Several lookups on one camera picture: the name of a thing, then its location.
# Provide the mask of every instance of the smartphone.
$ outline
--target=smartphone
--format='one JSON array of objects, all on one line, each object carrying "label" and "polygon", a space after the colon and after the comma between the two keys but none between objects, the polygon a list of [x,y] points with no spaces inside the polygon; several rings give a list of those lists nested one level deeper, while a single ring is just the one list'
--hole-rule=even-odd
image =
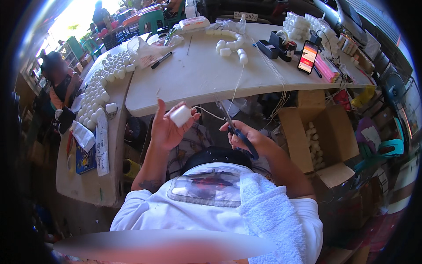
[{"label": "smartphone", "polygon": [[309,40],[306,40],[305,45],[303,46],[302,56],[299,60],[298,69],[306,74],[311,74],[317,53],[318,46]]}]

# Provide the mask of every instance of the person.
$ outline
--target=person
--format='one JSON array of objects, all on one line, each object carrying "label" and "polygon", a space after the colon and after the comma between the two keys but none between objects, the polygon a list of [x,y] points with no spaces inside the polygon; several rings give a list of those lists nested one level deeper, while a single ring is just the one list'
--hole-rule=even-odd
[{"label": "person", "polygon": [[72,68],[67,67],[58,52],[50,52],[46,55],[43,50],[41,58],[43,59],[42,74],[47,81],[51,81],[51,102],[56,109],[62,109],[64,106],[70,108],[83,79]]},{"label": "person", "polygon": [[95,3],[95,11],[94,15],[92,16],[92,21],[97,25],[99,32],[101,32],[103,28],[107,28],[104,22],[104,17],[106,16],[110,17],[110,20],[112,20],[110,13],[107,11],[107,9],[103,8],[103,2],[101,0],[97,1]]},{"label": "person", "polygon": [[161,6],[166,8],[166,10],[163,12],[164,19],[176,17],[182,2],[183,0],[168,0],[168,3],[162,4]]},{"label": "person", "polygon": [[[246,234],[245,220],[236,210],[243,203],[239,181],[242,175],[258,172],[262,180],[267,181],[265,177],[287,189],[286,200],[303,228],[306,263],[315,263],[322,248],[322,223],[314,190],[272,134],[233,120],[260,156],[251,161],[244,155],[246,145],[231,133],[227,136],[232,149],[212,146],[205,127],[195,122],[200,117],[196,109],[191,109],[192,117],[178,128],[170,115],[182,105],[186,103],[165,113],[165,103],[158,99],[144,163],[110,231],[196,229]],[[220,131],[227,130],[225,123]]]}]

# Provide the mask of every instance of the hand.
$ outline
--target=hand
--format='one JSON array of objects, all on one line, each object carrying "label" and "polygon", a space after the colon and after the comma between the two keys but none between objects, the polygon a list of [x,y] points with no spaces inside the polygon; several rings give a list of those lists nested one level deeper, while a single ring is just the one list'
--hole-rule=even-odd
[{"label": "hand", "polygon": [[170,151],[175,146],[179,145],[182,141],[183,134],[199,119],[200,113],[196,109],[190,111],[192,117],[181,127],[170,120],[170,114],[181,107],[186,105],[186,102],[180,102],[175,105],[168,113],[165,114],[165,103],[163,100],[158,99],[158,110],[155,114],[154,121],[152,122],[151,142],[158,145],[163,150]]},{"label": "hand", "polygon": [[[255,149],[258,152],[259,156],[265,156],[268,147],[272,144],[275,144],[274,141],[272,141],[270,138],[262,135],[258,130],[251,128],[250,126],[246,125],[245,123],[239,121],[239,120],[232,120],[233,125],[242,132],[243,135],[246,136],[246,138],[252,143],[252,145],[255,147]],[[220,131],[227,131],[229,127],[229,123],[225,123],[220,127]],[[229,139],[229,143],[232,146],[232,149],[235,149],[237,147],[247,150],[250,152],[249,148],[243,143],[243,141],[237,137],[236,135],[233,135],[231,133],[227,134],[227,137]]]}]

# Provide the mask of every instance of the scissors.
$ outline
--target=scissors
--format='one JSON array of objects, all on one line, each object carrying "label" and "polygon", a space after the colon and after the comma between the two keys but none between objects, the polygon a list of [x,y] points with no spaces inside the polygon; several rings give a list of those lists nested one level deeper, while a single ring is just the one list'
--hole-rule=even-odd
[{"label": "scissors", "polygon": [[228,127],[227,131],[231,134],[238,136],[243,141],[243,143],[245,143],[245,145],[248,147],[248,149],[250,151],[250,152],[247,152],[247,154],[250,156],[250,158],[252,160],[256,161],[259,158],[259,155],[258,155],[258,152],[255,149],[255,147],[252,145],[252,143],[249,141],[249,139],[245,135],[243,135],[242,132],[240,132],[239,129],[237,129],[234,126],[234,124],[232,122],[232,118],[230,117],[229,113],[226,111],[223,103],[218,99],[216,99],[215,102],[217,104],[217,107],[220,108],[221,111],[223,112],[224,117],[226,118],[226,122],[229,123],[229,127]]},{"label": "scissors", "polygon": [[173,33],[176,31],[176,28],[172,28],[168,33],[161,33],[160,35],[158,35],[158,42],[162,44],[162,40],[160,40],[163,36],[165,36],[164,39],[164,46],[168,46],[170,45],[170,39],[171,36],[173,35]]}]

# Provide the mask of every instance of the white table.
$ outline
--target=white table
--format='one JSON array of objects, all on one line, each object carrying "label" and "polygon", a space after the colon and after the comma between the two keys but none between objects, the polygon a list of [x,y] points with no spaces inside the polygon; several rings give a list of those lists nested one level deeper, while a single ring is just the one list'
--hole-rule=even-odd
[{"label": "white table", "polygon": [[[94,62],[89,70],[82,86],[91,79],[93,73],[102,68],[101,61],[108,53],[112,55],[126,50],[126,43],[114,47],[107,53],[102,54]],[[116,79],[105,87],[110,95],[109,103],[116,103],[117,115],[108,121],[108,161],[110,173],[102,177],[98,176],[97,170],[93,169],[81,175],[70,172],[67,169],[66,146],[69,132],[66,132],[60,141],[59,154],[57,157],[56,188],[60,194],[87,203],[111,207],[120,207],[124,202],[123,194],[123,151],[124,151],[124,129],[127,118],[127,111],[124,106],[127,90],[133,73],[127,73],[124,79]]]},{"label": "white table", "polygon": [[[246,34],[254,39],[268,40],[272,30],[280,30],[281,26],[269,24],[246,24]],[[157,96],[166,102],[170,109],[178,102],[186,100],[189,105],[214,101],[217,95],[220,100],[231,99],[236,83],[242,71],[242,64],[234,52],[229,57],[221,57],[215,47],[220,39],[233,41],[230,36],[207,35],[204,31],[184,34],[184,41],[176,46],[173,55],[162,62],[156,69],[151,67],[137,68],[130,83],[126,98],[126,108],[136,117],[153,114],[157,108]],[[298,49],[303,42],[296,41]],[[245,65],[235,97],[251,96],[262,93],[280,92],[283,90],[315,90],[338,88],[339,83],[327,83],[319,78],[315,71],[309,76],[297,69],[298,62],[285,62],[280,58],[271,60],[284,78],[285,85],[270,71],[261,57],[261,52],[252,46],[247,38],[241,47],[247,53],[249,63]],[[350,62],[350,56],[338,52],[341,63],[345,64],[358,84],[348,84],[349,88],[362,88],[371,85],[368,77],[361,73]]]}]

